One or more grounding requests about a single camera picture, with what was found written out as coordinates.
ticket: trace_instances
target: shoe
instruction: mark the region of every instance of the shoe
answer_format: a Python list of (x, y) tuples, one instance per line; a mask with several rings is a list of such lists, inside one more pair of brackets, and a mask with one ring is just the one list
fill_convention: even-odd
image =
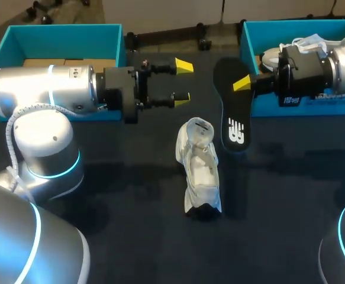
[(186, 173), (186, 213), (207, 204), (222, 212), (218, 157), (212, 143), (213, 136), (213, 126), (198, 117), (190, 119), (179, 130), (175, 154)]
[(269, 49), (262, 55), (262, 65), (269, 71), (278, 67), (279, 53), (284, 47), (297, 46), (301, 53), (317, 52), (321, 58), (326, 57), (327, 52), (338, 46), (345, 46), (345, 38), (341, 41), (324, 40), (318, 34), (305, 38), (295, 38), (291, 44), (280, 43), (279, 47)]

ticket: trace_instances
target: black cable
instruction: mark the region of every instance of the black cable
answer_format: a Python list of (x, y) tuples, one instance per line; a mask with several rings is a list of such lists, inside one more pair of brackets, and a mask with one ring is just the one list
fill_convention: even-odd
[(334, 8), (337, 5), (337, 0), (334, 0), (333, 6), (331, 7), (329, 16), (334, 16)]

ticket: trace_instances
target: black table surface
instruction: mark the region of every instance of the black table surface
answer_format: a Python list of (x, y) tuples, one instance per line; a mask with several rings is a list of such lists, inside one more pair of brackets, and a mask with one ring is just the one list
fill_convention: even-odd
[[(84, 183), (44, 208), (86, 236), (89, 283), (321, 283), (318, 246), (342, 206), (334, 197), (345, 193), (345, 153), (246, 167), (222, 149), (217, 134), (223, 215), (203, 222), (184, 214), (177, 134), (192, 117), (219, 132), (212, 68), (225, 55), (134, 54), (130, 64), (175, 56), (193, 63), (194, 75), (158, 75), (149, 83), (151, 95), (189, 91), (191, 102), (145, 111), (137, 125), (73, 123)], [(0, 170), (9, 165), (4, 128), (0, 123)]]

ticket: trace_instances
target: shoe insole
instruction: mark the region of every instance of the shoe insole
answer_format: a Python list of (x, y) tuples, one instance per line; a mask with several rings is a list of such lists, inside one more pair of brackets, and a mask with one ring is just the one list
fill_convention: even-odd
[(234, 92), (233, 84), (249, 74), (247, 66), (236, 57), (220, 59), (213, 69), (213, 83), (222, 105), (221, 139), (230, 152), (245, 151), (251, 142), (251, 90)]

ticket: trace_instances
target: wall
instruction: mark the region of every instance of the wall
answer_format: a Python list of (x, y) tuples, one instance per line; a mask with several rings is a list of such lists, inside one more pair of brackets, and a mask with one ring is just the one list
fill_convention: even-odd
[(0, 25), (33, 5), (32, 0), (0, 0)]
[[(333, 0), (226, 0), (224, 23), (277, 20), (286, 18), (327, 15)], [(345, 14), (345, 0), (338, 0), (334, 14)]]
[(223, 0), (102, 0), (105, 22), (122, 24), (125, 33), (153, 33), (216, 24)]

